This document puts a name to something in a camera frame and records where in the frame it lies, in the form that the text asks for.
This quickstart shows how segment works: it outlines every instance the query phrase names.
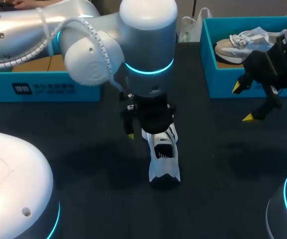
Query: cable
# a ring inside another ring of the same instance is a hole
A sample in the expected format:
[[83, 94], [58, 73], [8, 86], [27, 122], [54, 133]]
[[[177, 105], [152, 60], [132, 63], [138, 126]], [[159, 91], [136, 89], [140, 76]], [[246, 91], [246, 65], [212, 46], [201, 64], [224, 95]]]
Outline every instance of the cable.
[[[109, 82], [115, 86], [120, 92], [123, 91], [123, 88], [122, 86], [117, 83], [115, 80], [114, 80], [114, 76], [113, 76], [113, 72], [112, 72], [112, 66], [111, 66], [111, 62], [110, 62], [110, 58], [109, 58], [109, 55], [108, 55], [108, 52], [107, 52], [107, 49], [106, 47], [104, 46], [103, 44], [103, 41], [102, 39], [100, 38], [98, 32], [96, 30], [94, 30], [94, 28], [86, 21], [84, 20], [83, 18], [81, 17], [72, 17], [72, 18], [69, 18], [69, 19], [66, 19], [64, 21], [62, 21], [56, 28], [55, 30], [50, 34], [50, 38], [53, 39], [55, 36], [57, 36], [57, 34], [60, 32], [60, 30], [67, 24], [73, 22], [73, 21], [76, 21], [76, 22], [79, 22], [80, 24], [82, 24], [85, 28], [87, 28], [87, 30], [90, 32], [90, 34], [94, 37], [94, 39], [97, 41], [97, 44], [99, 45], [100, 49], [101, 49], [101, 52], [102, 52], [102, 56], [104, 58], [104, 61], [106, 62], [106, 66], [107, 66], [107, 69], [108, 69], [108, 72], [110, 74], [110, 77], [109, 77]], [[11, 66], [16, 66], [16, 65], [19, 65], [19, 64], [22, 64], [26, 61], [29, 61], [30, 59], [32, 59], [33, 57], [35, 57], [36, 55], [38, 55], [41, 51], [43, 51], [46, 46], [48, 44], [51, 44], [51, 42], [49, 43], [47, 41], [47, 39], [45, 39], [39, 46], [37, 46], [34, 50], [32, 50], [30, 53], [28, 53], [27, 55], [23, 56], [23, 57], [20, 57], [16, 60], [13, 60], [13, 61], [7, 61], [7, 62], [3, 62], [3, 63], [0, 63], [0, 69], [2, 68], [6, 68], [6, 67], [11, 67]]]
[[192, 17], [195, 16], [195, 8], [196, 8], [196, 0], [194, 0], [194, 4], [193, 4]]

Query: cardboard box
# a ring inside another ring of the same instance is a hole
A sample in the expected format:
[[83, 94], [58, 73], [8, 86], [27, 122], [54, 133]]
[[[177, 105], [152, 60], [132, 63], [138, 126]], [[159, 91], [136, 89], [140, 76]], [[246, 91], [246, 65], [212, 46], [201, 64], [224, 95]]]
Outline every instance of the cardboard box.
[[48, 71], [67, 71], [62, 55], [52, 56]]
[[[213, 52], [213, 44], [219, 40], [258, 26], [269, 32], [280, 32], [287, 29], [287, 16], [223, 17], [204, 20], [200, 55], [210, 98], [266, 97], [262, 86], [257, 82], [253, 82], [249, 90], [239, 95], [233, 94], [235, 83], [238, 77], [245, 73], [245, 70], [243, 67], [237, 68], [233, 65], [227, 67], [227, 64], [218, 64]], [[282, 91], [281, 96], [287, 96], [287, 89]]]
[[83, 86], [70, 78], [61, 55], [0, 72], [0, 102], [98, 102], [100, 95], [101, 86]]
[[29, 61], [21, 65], [14, 66], [12, 72], [40, 72], [48, 71], [51, 57], [44, 57], [38, 60]]

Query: blue box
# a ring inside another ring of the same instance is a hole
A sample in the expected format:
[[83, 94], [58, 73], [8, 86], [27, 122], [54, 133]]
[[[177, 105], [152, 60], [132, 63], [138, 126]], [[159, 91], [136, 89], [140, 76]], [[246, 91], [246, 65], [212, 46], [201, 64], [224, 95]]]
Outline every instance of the blue box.
[[[212, 47], [219, 40], [229, 38], [229, 35], [239, 34], [258, 26], [269, 32], [280, 32], [287, 29], [287, 16], [224, 17], [204, 20], [200, 39], [200, 55], [210, 98], [266, 96], [262, 86], [255, 81], [251, 89], [243, 91], [239, 95], [233, 94], [235, 83], [238, 77], [245, 73], [245, 70], [244, 68], [218, 68]], [[280, 96], [287, 96], [287, 89], [284, 89]]]
[[98, 102], [101, 86], [83, 86], [65, 71], [0, 72], [0, 102]]

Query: black table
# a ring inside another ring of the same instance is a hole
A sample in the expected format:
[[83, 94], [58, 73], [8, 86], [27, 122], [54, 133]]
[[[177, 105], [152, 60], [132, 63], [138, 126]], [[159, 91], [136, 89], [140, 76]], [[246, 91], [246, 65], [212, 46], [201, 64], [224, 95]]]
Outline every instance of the black table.
[[147, 143], [138, 125], [134, 141], [125, 135], [112, 87], [99, 104], [0, 104], [0, 132], [49, 160], [64, 239], [268, 238], [267, 202], [287, 176], [287, 98], [263, 123], [242, 123], [262, 99], [210, 100], [198, 48], [176, 51], [182, 183], [171, 190], [150, 187]]

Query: sneaker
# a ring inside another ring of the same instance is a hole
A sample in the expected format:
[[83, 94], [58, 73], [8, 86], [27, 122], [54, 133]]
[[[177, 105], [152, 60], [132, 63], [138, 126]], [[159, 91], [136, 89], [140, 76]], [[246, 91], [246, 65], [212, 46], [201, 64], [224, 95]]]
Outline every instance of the sneaker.
[[230, 35], [215, 44], [217, 61], [228, 64], [241, 64], [252, 51], [266, 52], [276, 43], [276, 38], [285, 33], [267, 32], [261, 27], [243, 31], [238, 35]]
[[164, 133], [149, 134], [142, 130], [142, 137], [148, 141], [150, 147], [149, 181], [166, 174], [181, 181], [176, 144], [178, 135], [174, 124]]

